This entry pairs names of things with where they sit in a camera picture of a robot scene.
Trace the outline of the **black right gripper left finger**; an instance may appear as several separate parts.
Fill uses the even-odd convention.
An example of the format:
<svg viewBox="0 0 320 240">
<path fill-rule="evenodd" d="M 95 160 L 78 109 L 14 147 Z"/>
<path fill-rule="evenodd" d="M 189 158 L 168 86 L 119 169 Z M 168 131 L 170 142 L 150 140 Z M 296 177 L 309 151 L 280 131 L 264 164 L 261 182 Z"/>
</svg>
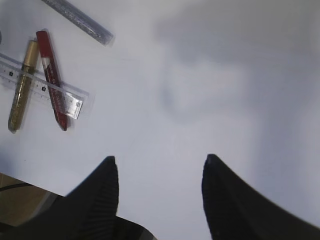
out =
<svg viewBox="0 0 320 240">
<path fill-rule="evenodd" d="M 72 192 L 3 234 L 2 240 L 154 240 L 143 226 L 117 216 L 119 177 L 106 157 Z"/>
</svg>

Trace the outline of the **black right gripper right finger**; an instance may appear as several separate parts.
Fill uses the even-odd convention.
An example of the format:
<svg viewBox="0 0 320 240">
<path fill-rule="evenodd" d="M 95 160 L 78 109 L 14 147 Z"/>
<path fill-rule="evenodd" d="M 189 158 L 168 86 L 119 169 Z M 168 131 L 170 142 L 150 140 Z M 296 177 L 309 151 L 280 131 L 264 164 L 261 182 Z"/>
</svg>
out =
<svg viewBox="0 0 320 240">
<path fill-rule="evenodd" d="M 318 240 L 320 229 L 254 190 L 217 155 L 202 174 L 206 221 L 214 240 Z"/>
</svg>

